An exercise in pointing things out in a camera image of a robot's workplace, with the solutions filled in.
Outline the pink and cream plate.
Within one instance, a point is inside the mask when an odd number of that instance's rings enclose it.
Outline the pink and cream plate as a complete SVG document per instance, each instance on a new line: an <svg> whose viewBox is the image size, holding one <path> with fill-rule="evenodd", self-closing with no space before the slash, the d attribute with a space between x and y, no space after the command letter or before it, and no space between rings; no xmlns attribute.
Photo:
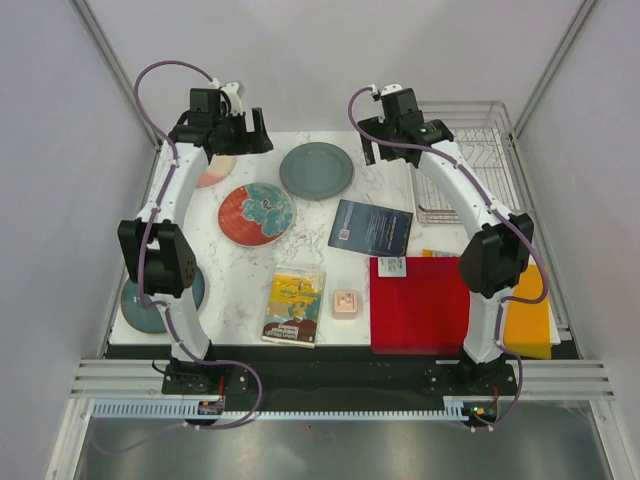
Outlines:
<svg viewBox="0 0 640 480"><path fill-rule="evenodd" d="M196 187L207 188L221 182L231 174L235 165L235 156L214 156L205 172L200 176Z"/></svg>

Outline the grey-green plate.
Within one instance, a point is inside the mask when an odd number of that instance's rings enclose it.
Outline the grey-green plate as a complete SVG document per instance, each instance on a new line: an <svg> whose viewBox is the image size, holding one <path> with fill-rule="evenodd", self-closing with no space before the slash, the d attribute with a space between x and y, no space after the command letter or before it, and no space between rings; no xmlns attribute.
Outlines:
<svg viewBox="0 0 640 480"><path fill-rule="evenodd" d="M326 142L296 146L283 158L279 175L284 187L305 200L320 201L343 192L354 177L350 156Z"/></svg>

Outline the red and teal plate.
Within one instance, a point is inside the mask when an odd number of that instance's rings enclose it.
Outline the red and teal plate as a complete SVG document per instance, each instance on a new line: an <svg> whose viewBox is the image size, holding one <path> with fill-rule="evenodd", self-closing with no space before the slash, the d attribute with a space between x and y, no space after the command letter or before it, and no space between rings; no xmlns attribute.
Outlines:
<svg viewBox="0 0 640 480"><path fill-rule="evenodd" d="M244 247L259 247L282 237L293 225L296 209L289 194L267 183L233 190L221 203L217 220L222 233Z"/></svg>

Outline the dark teal speckled plate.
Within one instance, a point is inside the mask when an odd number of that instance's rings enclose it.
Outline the dark teal speckled plate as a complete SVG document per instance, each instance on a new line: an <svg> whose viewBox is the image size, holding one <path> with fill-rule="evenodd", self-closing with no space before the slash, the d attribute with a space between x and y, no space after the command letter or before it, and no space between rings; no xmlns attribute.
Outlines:
<svg viewBox="0 0 640 480"><path fill-rule="evenodd" d="M206 293L206 281L200 268L196 269L192 294L196 310L199 310ZM156 306L144 308L139 298L138 287L128 279L120 293L120 308L125 321L135 330L146 334L166 332L162 315Z"/></svg>

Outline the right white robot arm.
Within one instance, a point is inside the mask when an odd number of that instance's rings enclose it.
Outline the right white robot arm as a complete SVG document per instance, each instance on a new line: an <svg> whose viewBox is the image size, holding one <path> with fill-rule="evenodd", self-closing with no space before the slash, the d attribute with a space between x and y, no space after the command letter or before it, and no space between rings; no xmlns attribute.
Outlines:
<svg viewBox="0 0 640 480"><path fill-rule="evenodd" d="M502 319L530 259L534 222L514 214L482 183L441 120L425 119L411 88L373 85L364 92L380 104L378 115L356 120L367 165L403 160L430 179L460 219L468 244L458 270L470 292L467 333L455 372L467 392L483 392L505 372Z"/></svg>

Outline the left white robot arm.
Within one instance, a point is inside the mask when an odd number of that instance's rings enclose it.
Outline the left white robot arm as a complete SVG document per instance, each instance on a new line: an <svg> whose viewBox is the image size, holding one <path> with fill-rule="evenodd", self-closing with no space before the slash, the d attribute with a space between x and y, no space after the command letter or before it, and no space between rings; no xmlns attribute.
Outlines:
<svg viewBox="0 0 640 480"><path fill-rule="evenodd" d="M163 390L208 393L219 382L220 361L207 356L204 333L192 294L196 255L182 228L201 175L217 156L261 154L272 150L261 109L243 109L237 82L194 88L189 107L163 134L161 179L133 220L117 229L130 280L145 309L157 311L171 347Z"/></svg>

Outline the dark blue booklet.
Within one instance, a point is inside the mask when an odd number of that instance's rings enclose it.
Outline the dark blue booklet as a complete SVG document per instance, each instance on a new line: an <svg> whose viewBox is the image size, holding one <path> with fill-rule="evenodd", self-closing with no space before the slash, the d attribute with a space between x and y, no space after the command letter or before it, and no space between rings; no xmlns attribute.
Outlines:
<svg viewBox="0 0 640 480"><path fill-rule="evenodd" d="M410 212L341 199L328 245L374 257L404 257L412 222Z"/></svg>

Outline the white label card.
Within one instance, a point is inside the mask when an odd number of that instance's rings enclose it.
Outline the white label card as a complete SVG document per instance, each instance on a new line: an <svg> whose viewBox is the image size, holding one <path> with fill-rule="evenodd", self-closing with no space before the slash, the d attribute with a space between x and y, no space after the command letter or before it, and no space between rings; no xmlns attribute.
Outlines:
<svg viewBox="0 0 640 480"><path fill-rule="evenodd" d="M404 257L379 257L378 276L381 278L406 277L406 259Z"/></svg>

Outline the small pink box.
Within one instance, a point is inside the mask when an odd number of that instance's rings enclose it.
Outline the small pink box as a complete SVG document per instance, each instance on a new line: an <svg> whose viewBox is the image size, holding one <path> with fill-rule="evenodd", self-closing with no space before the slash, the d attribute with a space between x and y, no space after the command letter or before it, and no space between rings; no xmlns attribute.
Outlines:
<svg viewBox="0 0 640 480"><path fill-rule="evenodd" d="M359 312L359 296L355 290L336 290L332 297L332 317L354 320Z"/></svg>

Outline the yellow paperback book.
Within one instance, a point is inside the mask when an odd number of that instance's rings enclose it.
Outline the yellow paperback book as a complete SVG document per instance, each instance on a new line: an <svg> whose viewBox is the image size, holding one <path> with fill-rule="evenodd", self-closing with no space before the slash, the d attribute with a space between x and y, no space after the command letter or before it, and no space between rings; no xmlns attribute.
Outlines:
<svg viewBox="0 0 640 480"><path fill-rule="evenodd" d="M261 339L314 348L326 274L323 270L276 266Z"/></svg>

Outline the red folder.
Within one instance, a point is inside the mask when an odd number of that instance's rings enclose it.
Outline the red folder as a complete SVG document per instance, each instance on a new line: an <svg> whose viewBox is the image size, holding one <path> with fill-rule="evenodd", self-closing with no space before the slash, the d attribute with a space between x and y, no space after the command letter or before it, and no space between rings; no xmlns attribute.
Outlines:
<svg viewBox="0 0 640 480"><path fill-rule="evenodd" d="M381 278L369 259L370 344L376 354L457 356L468 331L470 293L456 257L404 257L407 276Z"/></svg>

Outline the orange folder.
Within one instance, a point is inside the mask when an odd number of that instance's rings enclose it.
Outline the orange folder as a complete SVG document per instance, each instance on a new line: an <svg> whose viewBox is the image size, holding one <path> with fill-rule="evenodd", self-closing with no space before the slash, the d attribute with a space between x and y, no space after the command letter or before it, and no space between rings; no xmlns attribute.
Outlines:
<svg viewBox="0 0 640 480"><path fill-rule="evenodd" d="M536 265L530 264L520 276L513 295L525 299L537 298L543 282ZM536 304L509 301L504 327L505 346L521 356L540 360L551 358L552 327L549 299Z"/></svg>

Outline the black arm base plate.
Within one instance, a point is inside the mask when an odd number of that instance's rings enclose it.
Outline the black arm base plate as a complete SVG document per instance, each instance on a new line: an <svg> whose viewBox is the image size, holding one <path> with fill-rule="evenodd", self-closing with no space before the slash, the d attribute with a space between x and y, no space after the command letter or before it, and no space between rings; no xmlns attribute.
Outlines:
<svg viewBox="0 0 640 480"><path fill-rule="evenodd" d="M245 396L285 390L371 388L377 391L415 391L438 396L502 396L516 392L517 369L507 363L473 376L456 360L439 362L407 357L376 360L246 360L242 366L207 367L172 360L154 368L163 374L165 395Z"/></svg>

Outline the aluminium front frame rail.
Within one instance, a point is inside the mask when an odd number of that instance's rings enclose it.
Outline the aluminium front frame rail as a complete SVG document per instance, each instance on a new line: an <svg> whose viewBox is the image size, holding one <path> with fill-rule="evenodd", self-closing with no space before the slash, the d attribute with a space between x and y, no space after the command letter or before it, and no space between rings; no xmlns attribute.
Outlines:
<svg viewBox="0 0 640 480"><path fill-rule="evenodd" d="M243 395L262 387L267 393L296 390L408 391L441 397L507 400L521 394L531 400L600 400L613 397L605 368L594 360L509 361L504 372L490 380L464 384L451 360L258 361L244 367L218 367L209 375L189 379L166 373L166 362L151 360L84 360L76 372L74 397L141 397L205 395L214 380L223 381L228 395Z"/></svg>

